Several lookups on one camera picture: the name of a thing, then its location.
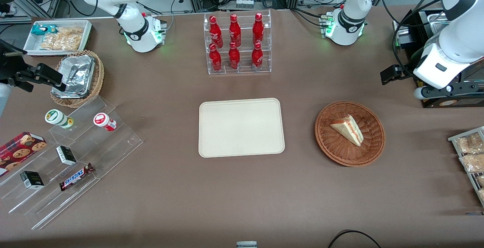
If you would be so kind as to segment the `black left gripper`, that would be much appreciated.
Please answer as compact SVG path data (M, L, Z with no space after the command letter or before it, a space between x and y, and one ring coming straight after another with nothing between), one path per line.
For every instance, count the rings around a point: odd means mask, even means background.
M406 65L393 64L380 73L382 85L386 85L395 80L401 81L405 79L412 79L412 81L416 81L416 77L410 73L410 70L408 70Z

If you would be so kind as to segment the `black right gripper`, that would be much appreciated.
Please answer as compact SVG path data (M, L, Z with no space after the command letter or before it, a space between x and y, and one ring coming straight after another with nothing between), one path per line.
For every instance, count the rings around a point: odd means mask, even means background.
M45 84L57 90L66 89L66 85L62 82L63 75L44 63L39 63L36 66L35 74L31 71L18 71L8 78L8 85L18 87L28 93L33 91L33 83Z

